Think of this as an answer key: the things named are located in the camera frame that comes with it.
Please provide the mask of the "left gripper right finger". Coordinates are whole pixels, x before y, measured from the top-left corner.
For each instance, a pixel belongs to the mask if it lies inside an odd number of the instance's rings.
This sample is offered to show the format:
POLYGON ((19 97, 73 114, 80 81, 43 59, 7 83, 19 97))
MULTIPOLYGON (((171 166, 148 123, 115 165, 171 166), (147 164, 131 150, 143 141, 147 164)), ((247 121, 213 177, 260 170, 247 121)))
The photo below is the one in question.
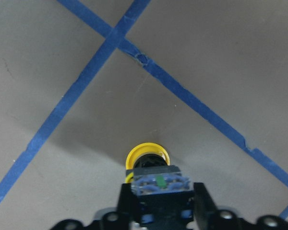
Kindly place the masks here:
POLYGON ((193 183, 194 217, 200 230, 209 230, 211 218, 217 211, 211 195, 204 183, 193 183))

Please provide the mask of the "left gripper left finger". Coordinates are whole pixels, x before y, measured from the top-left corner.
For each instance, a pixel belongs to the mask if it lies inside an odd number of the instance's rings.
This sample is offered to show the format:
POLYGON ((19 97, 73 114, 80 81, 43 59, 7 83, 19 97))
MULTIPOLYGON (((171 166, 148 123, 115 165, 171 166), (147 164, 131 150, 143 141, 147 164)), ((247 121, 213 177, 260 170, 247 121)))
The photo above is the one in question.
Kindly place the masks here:
POLYGON ((131 184, 122 184, 117 204, 118 230, 140 230, 141 208, 131 184))

